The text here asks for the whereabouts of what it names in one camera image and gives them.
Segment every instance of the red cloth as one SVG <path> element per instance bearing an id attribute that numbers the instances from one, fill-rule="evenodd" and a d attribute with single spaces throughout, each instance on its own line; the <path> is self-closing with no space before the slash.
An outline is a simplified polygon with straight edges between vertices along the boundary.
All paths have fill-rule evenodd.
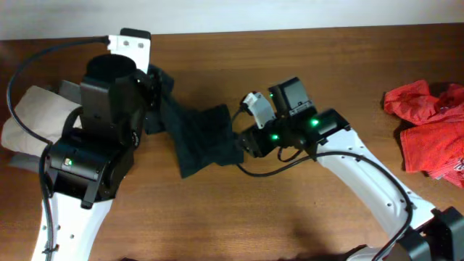
<path id="1" fill-rule="evenodd" d="M 388 92 L 384 110 L 417 125 L 401 132 L 406 171 L 464 187 L 464 86 L 451 84 L 436 98 L 420 80 Z"/>

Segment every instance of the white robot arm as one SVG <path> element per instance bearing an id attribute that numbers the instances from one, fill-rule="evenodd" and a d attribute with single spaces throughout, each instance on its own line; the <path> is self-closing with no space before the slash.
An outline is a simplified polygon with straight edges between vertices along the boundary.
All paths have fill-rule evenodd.
<path id="1" fill-rule="evenodd" d="M 238 167 L 247 175 L 267 177 L 313 159 L 337 175 L 390 238 L 383 248 L 358 247 L 343 261 L 464 259 L 464 219 L 456 209 L 440 212 L 406 187 L 370 153 L 340 114 L 333 109 L 317 113 L 298 78 L 273 86 L 269 92 L 276 114 L 264 95 L 248 94 L 241 110 L 254 116 L 256 124 L 243 131 L 237 143 L 253 157 L 265 157 L 278 146 L 292 146 L 309 156 L 271 173 Z"/>
<path id="2" fill-rule="evenodd" d="M 104 41 L 112 55 L 102 55 L 89 62 L 87 75 L 81 83 L 83 107 L 68 117 L 62 138 L 50 144 L 47 152 L 50 164 L 47 176 L 51 185 L 47 188 L 49 197 L 45 199 L 48 206 L 42 202 L 33 261 L 88 260 L 119 184 L 133 164 L 132 153 L 140 139 L 140 119 L 150 107 L 139 106 L 143 104 L 139 96 L 153 93 L 134 91 L 144 84 L 145 75 L 153 73 L 149 72 L 150 37 L 148 32 L 122 29 L 121 35 L 107 36 Z M 110 89 L 113 94 L 122 89 L 130 98 L 115 99 Z M 78 115 L 83 130 L 72 128 Z M 116 117 L 130 120 L 117 122 Z M 124 136 L 130 132 L 119 126 L 130 126 L 132 136 Z M 104 143 L 99 133 L 106 136 Z M 50 232 L 52 248 L 49 247 Z"/>

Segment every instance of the wooden table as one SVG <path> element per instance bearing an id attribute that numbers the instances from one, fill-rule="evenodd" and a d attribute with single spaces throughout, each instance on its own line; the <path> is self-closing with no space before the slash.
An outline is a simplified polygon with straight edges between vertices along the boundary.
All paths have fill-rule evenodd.
<path id="1" fill-rule="evenodd" d="M 464 25 L 281 30 L 153 36 L 152 63 L 175 78 L 176 99 L 206 109 L 238 108 L 250 91 L 266 92 L 296 75 L 319 109 L 333 107 L 368 148 L 411 189 L 444 209 L 464 212 L 464 191 L 446 181 L 401 171 L 394 139 L 400 120 L 381 109 L 383 92 L 415 80 L 464 82 Z M 69 40 L 0 42 L 0 84 L 33 52 Z M 30 84 L 80 82 L 103 46 L 81 46 L 43 58 L 26 70 L 15 100 Z M 2 122 L 6 119 L 0 101 Z M 236 131 L 251 124 L 241 116 Z M 0 259 L 29 260 L 41 214 L 38 177 L 0 169 Z M 282 166 L 276 152 L 246 157 L 245 166 Z M 210 165 L 181 180 L 166 133 L 144 136 L 136 163 L 100 228 L 91 260 L 276 260 L 345 252 L 386 237 L 370 211 L 332 173 L 314 162 L 272 178 L 255 179 L 236 167 Z"/>

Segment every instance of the black cable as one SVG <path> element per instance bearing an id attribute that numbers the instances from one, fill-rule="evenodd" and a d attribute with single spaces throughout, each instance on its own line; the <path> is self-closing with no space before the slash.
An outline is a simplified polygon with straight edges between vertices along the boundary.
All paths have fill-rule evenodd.
<path id="1" fill-rule="evenodd" d="M 35 60 L 39 59 L 40 57 L 42 57 L 43 55 L 45 54 L 48 54 L 48 53 L 51 53 L 53 51 L 58 51 L 60 49 L 64 49 L 64 48 L 67 48 L 67 47 L 71 47 L 71 46 L 78 46 L 78 45 L 83 45 L 83 44 L 92 44 L 92 43 L 103 43 L 103 44 L 108 44 L 109 43 L 109 39 L 107 36 L 104 36 L 104 37 L 98 37 L 98 38 L 90 38 L 90 39 L 86 39 L 86 40 L 82 40 L 82 41 L 73 41 L 73 42 L 70 42 L 70 43 L 62 43 L 60 45 L 57 45 L 57 46 L 53 46 L 53 47 L 50 47 L 50 48 L 47 48 L 47 49 L 44 49 L 34 55 L 32 55 L 31 57 L 27 58 L 24 62 L 22 62 L 22 64 L 16 69 L 16 72 L 13 74 L 13 76 L 9 79 L 9 82 L 8 82 L 8 85 L 7 85 L 7 105 L 8 105 L 8 110 L 9 110 L 9 113 L 12 115 L 13 119 L 17 122 L 17 124 L 29 135 L 31 135 L 32 137 L 34 138 L 37 138 L 39 141 L 43 141 L 45 142 L 46 144 L 53 144 L 50 140 L 48 140 L 47 138 L 44 138 L 40 135 L 38 135 L 37 133 L 35 133 L 34 131 L 32 131 L 31 129 L 29 129 L 22 121 L 21 119 L 17 116 L 15 110 L 13 109 L 13 106 L 12 106 L 12 87 L 13 87 L 13 83 L 15 83 L 16 81 L 16 78 L 19 76 L 19 74 L 31 63 L 31 62 L 34 62 Z"/>
<path id="2" fill-rule="evenodd" d="M 50 207 L 50 192 L 46 185 L 46 174 L 45 174 L 45 160 L 46 156 L 50 151 L 52 144 L 47 144 L 45 149 L 42 152 L 41 158 L 38 162 L 38 178 L 41 184 L 41 192 L 43 198 L 43 209 L 45 210 L 46 217 L 46 229 L 47 229 L 47 242 L 44 253 L 46 255 L 46 261 L 51 260 L 51 255 L 54 251 L 54 242 L 53 242 L 53 218 L 51 216 L 51 207 Z"/>
<path id="3" fill-rule="evenodd" d="M 73 41 L 70 43 L 62 43 L 57 46 L 53 46 L 47 49 L 44 49 L 31 57 L 27 58 L 24 62 L 20 64 L 20 66 L 17 68 L 16 72 L 14 72 L 13 76 L 9 79 L 8 85 L 7 85 L 7 106 L 9 113 L 12 115 L 13 119 L 16 121 L 16 123 L 29 135 L 31 135 L 34 138 L 37 138 L 39 141 L 45 142 L 47 145 L 42 152 L 40 161 L 39 161 L 39 166 L 38 166 L 38 175 L 39 175 L 39 181 L 41 184 L 41 192 L 42 192 L 42 197 L 43 197 L 43 207 L 45 211 L 45 217 L 46 217 L 46 223 L 47 223 L 47 245 L 46 249 L 43 251 L 43 253 L 46 255 L 46 261 L 51 260 L 51 256 L 56 249 L 54 248 L 54 236 L 53 236 L 53 219 L 51 216 L 51 207 L 50 207 L 50 193 L 48 190 L 48 186 L 46 185 L 46 172 L 45 172 L 45 160 L 46 156 L 50 151 L 51 146 L 53 145 L 53 142 L 48 140 L 47 138 L 44 138 L 31 129 L 29 129 L 22 121 L 21 119 L 17 116 L 15 109 L 13 108 L 12 105 L 12 87 L 19 76 L 19 74 L 31 63 L 36 61 L 37 59 L 41 58 L 45 54 L 51 53 L 53 51 L 58 51 L 61 49 L 65 49 L 67 47 L 71 46 L 78 46 L 78 45 L 83 45 L 83 44 L 93 44 L 93 43 L 102 43 L 102 44 L 109 44 L 109 39 L 108 36 L 104 37 L 98 37 L 98 38 L 90 38 L 82 41 Z"/>
<path id="4" fill-rule="evenodd" d="M 240 106 L 240 109 L 232 116 L 231 118 L 231 124 L 233 123 L 233 121 L 237 118 L 237 116 L 239 116 L 239 114 L 243 112 L 243 109 L 242 107 Z"/>
<path id="5" fill-rule="evenodd" d="M 302 150 L 299 150 L 298 152 L 295 152 L 295 154 L 293 154 L 290 158 L 282 159 L 282 151 L 283 151 L 283 148 L 280 147 L 277 152 L 277 159 L 285 163 L 295 160 L 303 152 Z"/>
<path id="6" fill-rule="evenodd" d="M 299 163 L 301 162 L 304 162 L 305 160 L 311 160 L 311 156 L 306 156 L 306 157 L 303 157 L 301 159 L 297 159 L 295 160 L 294 162 L 290 163 L 290 164 L 287 164 L 277 170 L 274 170 L 274 171 L 271 171 L 269 173 L 251 173 L 249 172 L 248 170 L 245 170 L 240 164 L 236 164 L 237 167 L 239 167 L 239 169 L 244 172 L 245 174 L 249 175 L 249 176 L 252 176 L 254 178 L 266 178 L 266 177 L 270 177 L 272 175 L 275 175 L 275 174 L 279 174 L 281 173 L 282 171 L 285 171 L 285 170 L 288 170 L 290 167 L 294 167 L 296 165 L 298 165 Z"/>
<path id="7" fill-rule="evenodd" d="M 316 158 L 318 157 L 325 157 L 325 156 L 334 156 L 334 155 L 341 155 L 341 156 L 349 156 L 349 157 L 354 157 L 356 158 L 356 160 L 360 160 L 360 161 L 363 161 L 363 162 L 366 162 L 370 165 L 372 165 L 374 168 L 376 168 L 377 170 L 379 170 L 382 174 L 385 175 L 385 177 L 387 177 L 398 189 L 398 191 L 401 193 L 401 195 L 405 198 L 405 202 L 406 202 L 406 212 L 407 212 L 407 218 L 406 218 L 406 221 L 405 221 L 405 224 L 398 230 L 398 232 L 386 243 L 386 245 L 384 247 L 381 248 L 381 250 L 376 254 L 376 256 L 373 258 L 373 261 L 378 261 L 380 260 L 380 258 L 385 255 L 386 251 L 388 251 L 389 249 L 391 249 L 393 247 L 393 245 L 396 243 L 396 241 L 404 235 L 404 233 L 407 231 L 407 229 L 410 227 L 411 225 L 411 221 L 413 219 L 413 203 L 411 202 L 409 196 L 407 195 L 407 192 L 403 189 L 403 187 L 399 184 L 398 180 L 393 176 L 391 175 L 387 170 L 385 170 L 382 166 L 380 166 L 379 164 L 377 164 L 376 162 L 362 156 L 362 155 L 358 155 L 358 154 L 355 154 L 355 153 L 351 153 L 351 152 L 322 152 L 322 153 L 317 153 L 315 155 Z M 258 173 L 251 173 L 247 170 L 245 170 L 242 166 L 240 166 L 240 164 L 237 164 L 237 167 L 239 167 L 239 169 L 241 171 L 243 171 L 245 174 L 247 175 L 250 175 L 252 177 L 255 177 L 255 178 L 264 178 L 264 177 L 269 177 L 269 176 L 272 176 L 272 175 L 275 175 L 275 174 L 278 174 L 282 171 L 285 171 L 285 170 L 288 170 L 290 167 L 293 167 L 295 165 L 298 165 L 299 163 L 301 162 L 304 162 L 305 160 L 309 160 L 309 159 L 312 159 L 311 156 L 306 156 L 306 157 L 303 157 L 301 159 L 298 159 L 284 167 L 281 167 L 280 169 L 278 170 L 274 170 L 274 171 L 271 171 L 269 173 L 262 173 L 262 174 L 258 174 Z"/>

